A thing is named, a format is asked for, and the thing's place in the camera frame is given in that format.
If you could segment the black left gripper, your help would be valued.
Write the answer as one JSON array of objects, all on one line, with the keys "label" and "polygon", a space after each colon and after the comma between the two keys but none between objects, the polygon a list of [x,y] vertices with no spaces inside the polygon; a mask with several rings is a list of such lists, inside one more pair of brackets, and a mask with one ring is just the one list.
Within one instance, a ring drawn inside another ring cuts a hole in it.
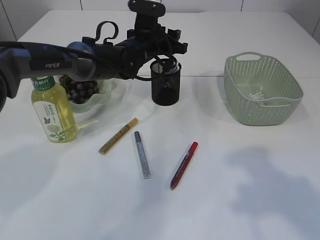
[{"label": "black left gripper", "polygon": [[134,59],[147,59],[154,55],[187,53],[188,44],[180,42],[180,29],[155,25],[136,25],[127,31],[126,56]]}]

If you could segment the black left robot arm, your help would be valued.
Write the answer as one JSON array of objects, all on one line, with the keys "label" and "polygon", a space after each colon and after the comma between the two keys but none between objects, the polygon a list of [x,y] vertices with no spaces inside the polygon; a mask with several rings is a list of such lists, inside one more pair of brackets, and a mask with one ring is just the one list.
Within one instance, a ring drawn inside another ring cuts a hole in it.
[{"label": "black left robot arm", "polygon": [[101,22],[96,36],[83,37],[67,47],[21,41],[0,43],[0,106],[18,93],[22,79],[68,75],[78,82],[106,79],[137,79],[140,68],[164,55],[175,61],[175,54],[185,54],[187,43],[179,41],[181,30],[165,29],[157,24],[155,29],[128,30],[126,40],[113,44],[110,38],[98,43]]}]

